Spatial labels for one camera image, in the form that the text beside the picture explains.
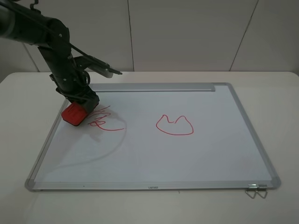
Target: whiteboard frame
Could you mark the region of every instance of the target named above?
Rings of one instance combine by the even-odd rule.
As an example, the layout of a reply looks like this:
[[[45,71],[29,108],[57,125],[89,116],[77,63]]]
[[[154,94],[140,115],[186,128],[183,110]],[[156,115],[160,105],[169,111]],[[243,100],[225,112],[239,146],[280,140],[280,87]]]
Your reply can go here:
[[[233,86],[230,83],[136,83],[136,84],[91,84],[90,87],[95,92],[140,92],[140,91],[215,91],[214,86],[227,86],[235,100],[236,105],[247,125],[247,128],[256,144],[256,147],[265,163],[265,166],[272,178],[270,181],[202,181],[202,182],[145,182],[145,183],[69,183],[69,182],[35,182],[37,172],[43,162],[47,150],[54,137],[55,131],[61,121],[61,112],[67,107],[68,101],[65,100],[54,124],[47,136],[47,139],[25,181],[25,188],[29,191],[41,190],[167,190],[167,189],[248,189],[251,184],[256,184],[262,188],[275,189],[281,185],[277,175],[257,133],[255,132],[249,117],[247,116]]]

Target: cable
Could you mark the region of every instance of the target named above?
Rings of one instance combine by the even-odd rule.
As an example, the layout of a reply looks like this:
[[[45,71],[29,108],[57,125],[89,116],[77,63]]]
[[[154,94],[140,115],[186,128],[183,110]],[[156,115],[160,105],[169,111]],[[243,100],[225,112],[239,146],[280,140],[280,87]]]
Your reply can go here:
[[[68,46],[70,46],[72,49],[74,49],[75,51],[77,51],[78,53],[82,54],[84,56],[84,58],[92,63],[95,63],[95,64],[100,64],[101,66],[104,66],[106,67],[108,70],[111,70],[113,73],[115,74],[121,74],[121,72],[117,71],[117,70],[114,70],[112,68],[110,68],[110,65],[107,64],[106,62],[103,62],[101,60],[94,60],[92,57],[90,57],[88,54],[84,53],[83,51],[81,51],[79,48],[75,47],[74,45],[72,45],[70,42],[66,41],[65,39],[62,39],[58,34],[56,34],[53,30],[49,29],[48,27],[44,26],[43,24],[41,24],[39,21],[33,19],[32,17],[30,17],[29,15],[11,7],[10,5],[7,5],[5,3],[2,3],[0,2],[0,6],[3,6],[15,13],[18,13],[24,17],[26,17],[27,19],[35,22],[40,28],[42,28],[43,30],[45,30],[46,32],[48,32],[49,34],[51,34],[53,37],[55,38],[60,38],[60,40],[64,43],[64,44],[67,44]]]

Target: red line drawing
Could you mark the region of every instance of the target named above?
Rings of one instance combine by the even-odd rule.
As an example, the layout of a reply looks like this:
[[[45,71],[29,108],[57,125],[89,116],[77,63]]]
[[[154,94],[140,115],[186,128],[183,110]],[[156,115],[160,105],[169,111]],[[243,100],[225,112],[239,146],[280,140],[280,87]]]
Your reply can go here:
[[[191,131],[190,133],[184,133],[184,134],[173,134],[173,133],[166,132],[166,131],[164,131],[164,130],[162,130],[161,128],[158,127],[158,124],[159,124],[159,122],[162,120],[163,117],[166,117],[167,122],[168,122],[169,124],[176,124],[177,121],[178,121],[180,118],[184,118],[184,119],[189,123],[189,125],[191,126],[192,131]],[[166,114],[163,114],[162,117],[159,119],[159,121],[156,123],[156,127],[157,127],[157,129],[159,129],[161,132],[164,132],[164,133],[166,133],[166,134],[170,134],[170,135],[176,135],[176,136],[190,135],[190,134],[193,134],[193,133],[194,133],[194,128],[193,128],[192,124],[190,123],[190,121],[188,121],[188,119],[187,119],[185,116],[179,116],[179,118],[178,118],[176,121],[169,121],[168,116],[167,116]]]
[[[96,116],[96,115],[101,115],[101,114],[104,115],[104,116],[96,117],[96,118],[94,119],[95,121],[90,122],[90,123],[88,123],[88,124],[89,124],[90,126],[92,126],[92,127],[96,127],[96,126],[97,126],[98,128],[100,128],[100,129],[102,129],[102,130],[104,130],[104,131],[111,131],[111,132],[114,132],[114,131],[120,131],[120,130],[123,130],[124,128],[120,128],[120,129],[105,129],[105,128],[101,127],[101,125],[103,125],[103,124],[106,123],[106,122],[103,121],[102,119],[104,119],[104,118],[106,118],[106,117],[108,117],[108,116],[111,115],[111,113],[105,112],[105,109],[107,109],[107,108],[109,108],[109,107],[110,107],[110,106],[107,106],[107,107],[105,107],[105,108],[103,108],[103,109],[100,109],[100,110],[91,112],[88,118],[91,118],[92,116]]]

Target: table surface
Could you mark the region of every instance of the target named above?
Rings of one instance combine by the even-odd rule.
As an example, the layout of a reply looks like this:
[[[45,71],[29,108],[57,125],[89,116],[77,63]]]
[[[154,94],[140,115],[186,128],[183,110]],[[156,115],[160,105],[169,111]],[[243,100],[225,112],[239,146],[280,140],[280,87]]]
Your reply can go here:
[[[125,72],[93,83],[229,82],[282,185],[266,199],[244,190],[40,192],[24,183],[64,101],[49,73],[0,83],[0,223],[280,224],[299,220],[299,77],[290,72]]]

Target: robotic arm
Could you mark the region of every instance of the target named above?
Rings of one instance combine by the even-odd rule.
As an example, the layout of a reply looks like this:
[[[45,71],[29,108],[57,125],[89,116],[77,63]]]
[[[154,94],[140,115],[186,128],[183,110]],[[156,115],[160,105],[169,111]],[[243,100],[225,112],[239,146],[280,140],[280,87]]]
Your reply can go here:
[[[41,15],[34,9],[37,3],[35,0],[28,9],[12,0],[0,0],[0,37],[38,46],[52,72],[50,78],[57,86],[56,91],[71,102],[61,116],[78,126],[100,101],[89,87],[90,77],[85,69],[107,78],[121,72],[70,44],[69,29],[60,20]],[[73,58],[72,48],[82,56]]]

